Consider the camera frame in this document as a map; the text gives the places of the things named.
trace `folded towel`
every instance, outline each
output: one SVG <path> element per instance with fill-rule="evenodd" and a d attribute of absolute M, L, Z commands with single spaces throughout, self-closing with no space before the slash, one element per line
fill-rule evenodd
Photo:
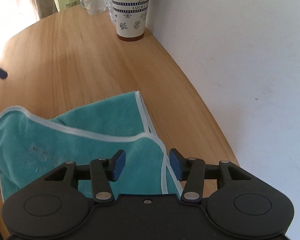
<path fill-rule="evenodd" d="M 0 114 L 2 199 L 66 161 L 77 165 L 126 152 L 114 195 L 180 195 L 182 187 L 169 163 L 140 93 L 131 92 L 73 109 L 54 119 L 35 116 L 21 106 Z M 92 197 L 90 181 L 78 190 Z"/>

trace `white wall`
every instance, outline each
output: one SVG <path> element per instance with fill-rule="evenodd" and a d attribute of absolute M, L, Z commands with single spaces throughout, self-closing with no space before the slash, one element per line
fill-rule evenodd
<path fill-rule="evenodd" d="M 152 0 L 147 27 L 240 165 L 292 200 L 300 239 L 300 0 Z"/>

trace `wooden tabletop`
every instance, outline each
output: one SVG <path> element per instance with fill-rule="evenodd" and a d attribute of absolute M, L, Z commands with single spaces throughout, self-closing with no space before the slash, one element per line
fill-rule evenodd
<path fill-rule="evenodd" d="M 75 107 L 139 90 L 160 139 L 185 157 L 237 163 L 211 113 L 178 65 L 146 30 L 117 38 L 107 12 L 80 6 L 49 16 L 12 37 L 0 66 L 0 112 L 13 105 L 49 119 Z M 205 183 L 205 196 L 215 190 Z M 0 217 L 0 230 L 8 236 Z"/>

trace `white patterned cup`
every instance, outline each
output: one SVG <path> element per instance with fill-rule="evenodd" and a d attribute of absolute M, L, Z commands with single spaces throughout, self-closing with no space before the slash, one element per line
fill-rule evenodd
<path fill-rule="evenodd" d="M 149 0 L 112 0 L 117 34 L 123 41 L 144 36 Z"/>

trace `brown cup base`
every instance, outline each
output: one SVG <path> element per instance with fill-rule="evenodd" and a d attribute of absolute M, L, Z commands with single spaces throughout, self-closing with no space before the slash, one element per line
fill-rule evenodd
<path fill-rule="evenodd" d="M 126 37 L 122 37 L 117 33 L 117 36 L 120 40 L 122 41 L 138 41 L 141 40 L 143 38 L 143 36 L 145 36 L 145 33 L 142 33 L 140 36 L 138 37 L 133 37 L 133 38 L 126 38 Z"/>

